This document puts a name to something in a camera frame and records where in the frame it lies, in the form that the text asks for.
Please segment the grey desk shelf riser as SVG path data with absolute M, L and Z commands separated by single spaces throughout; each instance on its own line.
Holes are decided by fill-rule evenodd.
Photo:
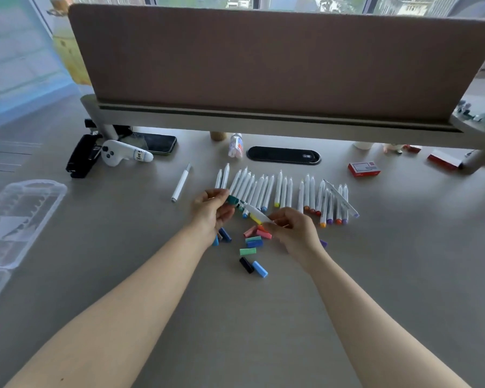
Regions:
M 84 95 L 80 101 L 99 132 L 114 140 L 118 137 L 113 125 L 122 124 L 149 128 L 474 149 L 475 152 L 462 161 L 463 171 L 472 174 L 485 165 L 485 120 L 467 120 L 457 112 L 453 112 L 448 121 L 432 123 L 111 104 L 99 101 L 94 94 Z

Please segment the red staple box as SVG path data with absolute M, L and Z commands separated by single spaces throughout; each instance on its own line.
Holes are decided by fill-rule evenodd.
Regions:
M 348 169 L 354 177 L 377 176 L 381 173 L 375 162 L 352 162 L 348 164 Z

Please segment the white capped pen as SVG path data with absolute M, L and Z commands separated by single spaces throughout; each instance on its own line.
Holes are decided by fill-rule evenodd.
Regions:
M 185 185 L 185 182 L 187 180 L 187 177 L 190 173 L 190 169 L 191 169 L 191 163 L 189 162 L 186 166 L 186 168 L 184 169 L 184 171 L 182 172 L 181 174 L 181 177 L 177 183 L 177 186 L 171 196 L 171 202 L 172 203 L 176 203 L 181 195 L 181 190 L 183 189 L 184 185 Z

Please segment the person's right forearm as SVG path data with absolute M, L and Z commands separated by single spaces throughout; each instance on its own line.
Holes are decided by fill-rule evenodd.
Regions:
M 471 388 L 323 249 L 306 268 L 363 388 Z

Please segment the row of white markers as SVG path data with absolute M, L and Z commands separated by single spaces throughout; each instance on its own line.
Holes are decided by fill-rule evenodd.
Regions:
M 229 195 L 247 202 L 265 215 L 272 208 L 293 207 L 297 198 L 297 210 L 319 217 L 320 227 L 329 224 L 347 224 L 350 217 L 358 218 L 357 210 L 349 203 L 347 184 L 335 186 L 327 179 L 316 182 L 314 176 L 306 174 L 295 184 L 292 177 L 283 171 L 277 174 L 256 174 L 248 168 L 239 169 L 229 187 Z

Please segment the person's left forearm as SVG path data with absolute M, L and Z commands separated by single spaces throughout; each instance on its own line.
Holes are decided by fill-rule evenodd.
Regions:
M 213 243 L 191 222 L 58 331 L 4 388 L 130 388 Z

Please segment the yellow cabinet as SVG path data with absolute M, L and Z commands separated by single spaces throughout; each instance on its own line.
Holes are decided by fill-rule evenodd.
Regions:
M 92 87 L 82 54 L 68 17 L 67 0 L 50 0 L 52 8 L 47 13 L 54 18 L 53 46 L 72 80 L 80 86 Z

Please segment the clear plastic storage case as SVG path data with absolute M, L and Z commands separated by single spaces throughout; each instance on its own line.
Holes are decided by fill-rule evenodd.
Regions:
M 67 186 L 34 179 L 0 192 L 0 293 L 67 194 Z

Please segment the person's right hand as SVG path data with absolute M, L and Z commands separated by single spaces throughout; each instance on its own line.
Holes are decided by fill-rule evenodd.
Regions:
M 280 233 L 270 234 L 284 244 L 288 253 L 308 274 L 313 274 L 328 257 L 328 254 L 320 242 L 312 219 L 290 207 L 279 209 L 269 218 L 272 221 L 289 221 L 290 228 L 284 229 Z

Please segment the black stapler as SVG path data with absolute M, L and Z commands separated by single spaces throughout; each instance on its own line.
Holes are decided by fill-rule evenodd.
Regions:
M 98 140 L 102 138 L 102 135 L 97 131 L 95 123 L 92 119 L 86 118 L 84 125 L 91 132 L 80 138 L 67 162 L 65 170 L 71 178 L 85 178 L 101 153 L 101 145 L 98 144 Z

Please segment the small white glue bottle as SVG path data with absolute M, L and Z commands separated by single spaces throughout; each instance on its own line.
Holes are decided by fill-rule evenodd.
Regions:
M 228 156 L 230 158 L 241 159 L 244 155 L 244 143 L 240 133 L 233 133 L 230 137 L 228 146 Z

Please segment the white game controller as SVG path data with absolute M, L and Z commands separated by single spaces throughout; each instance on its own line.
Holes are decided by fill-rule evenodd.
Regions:
M 149 163 L 154 159 L 153 154 L 147 150 L 114 140 L 107 140 L 102 144 L 101 157 L 110 167 L 116 167 L 123 160 Z

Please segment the white marker pen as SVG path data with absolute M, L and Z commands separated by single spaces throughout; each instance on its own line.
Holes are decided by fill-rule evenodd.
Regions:
M 250 218 L 258 225 L 263 223 L 272 223 L 273 221 L 264 213 L 262 213 L 258 208 L 252 206 L 247 202 L 239 201 L 239 207 L 243 209 L 243 218 Z

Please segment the person's left hand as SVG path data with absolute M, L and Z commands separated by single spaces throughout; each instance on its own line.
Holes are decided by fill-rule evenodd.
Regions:
M 190 226 L 194 236 L 205 247 L 213 243 L 214 237 L 224 226 L 216 225 L 216 210 L 226 203 L 228 195 L 228 189 L 209 189 L 193 202 Z

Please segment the brown felt desk divider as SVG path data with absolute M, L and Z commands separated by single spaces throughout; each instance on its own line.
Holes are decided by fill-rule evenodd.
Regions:
M 485 61 L 485 19 L 75 4 L 105 103 L 446 120 Z

